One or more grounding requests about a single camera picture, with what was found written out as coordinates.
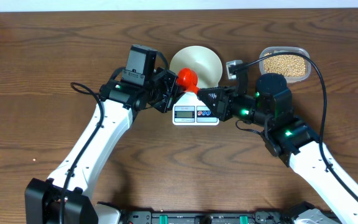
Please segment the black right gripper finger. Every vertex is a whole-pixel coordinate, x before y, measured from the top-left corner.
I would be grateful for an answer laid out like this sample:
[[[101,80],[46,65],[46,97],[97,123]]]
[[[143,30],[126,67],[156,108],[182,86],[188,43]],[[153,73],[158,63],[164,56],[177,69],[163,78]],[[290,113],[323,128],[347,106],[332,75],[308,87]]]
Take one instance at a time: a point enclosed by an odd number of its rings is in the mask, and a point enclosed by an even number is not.
[[[217,93],[199,94],[199,99],[209,108],[215,117],[224,117],[226,103]]]
[[[218,86],[213,88],[201,88],[197,92],[197,96],[209,95],[210,93],[214,93],[219,95],[226,95],[234,92],[234,86]]]

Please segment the red measuring scoop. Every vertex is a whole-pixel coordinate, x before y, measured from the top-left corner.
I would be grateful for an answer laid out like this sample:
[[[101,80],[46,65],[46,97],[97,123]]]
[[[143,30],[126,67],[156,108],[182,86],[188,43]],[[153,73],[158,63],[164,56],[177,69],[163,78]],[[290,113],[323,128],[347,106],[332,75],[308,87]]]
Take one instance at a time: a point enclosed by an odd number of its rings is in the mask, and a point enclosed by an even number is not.
[[[198,76],[196,72],[190,68],[183,68],[178,72],[177,84],[181,86],[185,92],[198,93]]]

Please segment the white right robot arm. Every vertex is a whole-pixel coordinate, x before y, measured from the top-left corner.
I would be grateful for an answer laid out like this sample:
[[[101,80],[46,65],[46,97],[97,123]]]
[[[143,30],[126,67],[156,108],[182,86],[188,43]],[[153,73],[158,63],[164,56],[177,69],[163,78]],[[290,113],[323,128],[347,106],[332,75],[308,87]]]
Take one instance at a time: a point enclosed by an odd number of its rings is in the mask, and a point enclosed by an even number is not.
[[[305,179],[342,223],[358,223],[358,184],[307,122],[295,116],[283,75],[259,77],[255,96],[240,85],[203,88],[196,95],[221,121],[236,117],[263,127],[260,136],[271,155]]]

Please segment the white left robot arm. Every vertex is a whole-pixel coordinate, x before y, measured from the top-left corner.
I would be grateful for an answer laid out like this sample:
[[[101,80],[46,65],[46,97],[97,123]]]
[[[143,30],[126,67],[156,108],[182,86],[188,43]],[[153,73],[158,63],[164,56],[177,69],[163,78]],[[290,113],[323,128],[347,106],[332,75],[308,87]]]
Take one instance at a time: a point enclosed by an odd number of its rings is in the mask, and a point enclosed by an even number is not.
[[[29,182],[24,193],[26,222],[119,223],[118,209],[104,202],[91,203],[99,175],[140,111],[172,109],[180,94],[176,79],[161,52],[132,45],[126,66],[113,71],[97,93],[72,82],[75,91],[96,100],[96,109],[62,163],[46,180]]]

